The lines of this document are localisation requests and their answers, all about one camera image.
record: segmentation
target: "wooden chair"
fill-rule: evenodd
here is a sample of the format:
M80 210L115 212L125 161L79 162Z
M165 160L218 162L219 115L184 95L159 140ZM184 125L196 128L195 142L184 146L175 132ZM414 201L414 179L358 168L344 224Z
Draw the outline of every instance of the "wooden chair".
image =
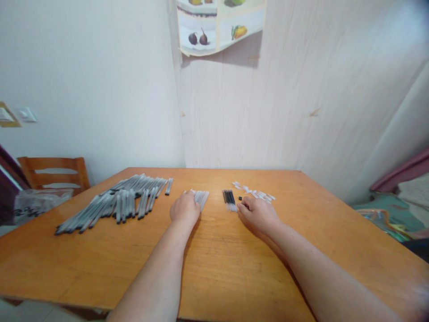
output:
M89 188L88 174L86 173L85 160L82 157L76 159L66 158L29 158L20 157L18 162L32 189L49 189L45 185L52 183L74 183L80 188L73 188L73 196ZM76 174L47 174L36 173L35 170L44 169L72 169Z

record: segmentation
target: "fabric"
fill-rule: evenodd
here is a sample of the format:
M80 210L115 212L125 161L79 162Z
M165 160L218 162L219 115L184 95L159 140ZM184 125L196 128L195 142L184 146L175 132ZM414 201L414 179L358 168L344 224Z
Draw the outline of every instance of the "fabric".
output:
M429 174L399 184L398 197L409 205L409 211L429 228Z
M29 185L21 168L0 145L0 165L21 186L28 189ZM18 188L0 171L0 225L13 225L13 205Z
M425 229L425 225L410 211L409 206L391 194L374 195L374 200L368 203L352 206L353 209L384 209L389 212L389 222L392 225L403 225L407 232L417 232Z
M410 181L429 172L429 148L417 154L405 164L385 175L370 189L380 192L395 192L399 183Z

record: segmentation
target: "person's left hand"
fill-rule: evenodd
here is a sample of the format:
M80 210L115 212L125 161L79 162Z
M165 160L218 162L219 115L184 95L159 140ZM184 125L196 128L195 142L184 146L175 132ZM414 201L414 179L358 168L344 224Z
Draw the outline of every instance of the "person's left hand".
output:
M170 208L172 222L182 221L192 225L192 227L197 222L200 213L200 204L195 202L192 191L184 192Z

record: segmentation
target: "wooden table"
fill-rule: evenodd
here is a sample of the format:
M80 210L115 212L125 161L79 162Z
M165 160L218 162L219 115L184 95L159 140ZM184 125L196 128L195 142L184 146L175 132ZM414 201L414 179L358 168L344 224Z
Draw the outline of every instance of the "wooden table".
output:
M133 174L174 178L143 220L100 220L79 235L55 227L95 194ZM0 238L0 296L113 309L170 223L184 190L210 196L185 251L179 316L209 321L313 321L275 246L227 212L222 189L238 181L270 193L281 220L413 320L429 266L309 177L296 171L128 168ZM232 189L236 200L243 191Z

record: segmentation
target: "fruit picture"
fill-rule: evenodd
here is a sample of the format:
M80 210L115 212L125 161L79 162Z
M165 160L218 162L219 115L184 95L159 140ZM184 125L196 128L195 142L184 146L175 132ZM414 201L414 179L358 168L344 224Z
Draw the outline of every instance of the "fruit picture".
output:
M244 10L255 10L265 6L266 0L218 0L219 15L232 15L243 12Z
M245 34L247 34L246 26L240 26L240 25L235 26L232 28L232 31L231 31L231 36L232 36L231 40L235 40L240 37L243 37Z
M201 28L202 30L202 36L200 37L200 44L202 44L203 46L207 46L208 40L207 40L207 35L204 33L204 30Z
M224 0L224 4L228 7L236 7L242 5L246 0Z
M216 51L216 19L201 19L180 13L180 46L183 53L204 56Z
M231 15L219 25L219 50L223 50L251 35L262 31L265 22L265 7L254 12Z
M221 0L176 0L177 9L193 17L211 18L218 15Z
M196 33L190 34L189 37L188 37L188 39L189 39L189 42L192 45L196 45L198 43L198 39L197 39Z
M201 28L201 30L202 30L202 35L200 37L200 44L203 46L207 46L210 44L209 40L207 38L207 35L204 33L204 29ZM189 35L188 39L189 39L189 42L191 43L191 45L196 45L198 43L197 33L196 32L191 33Z

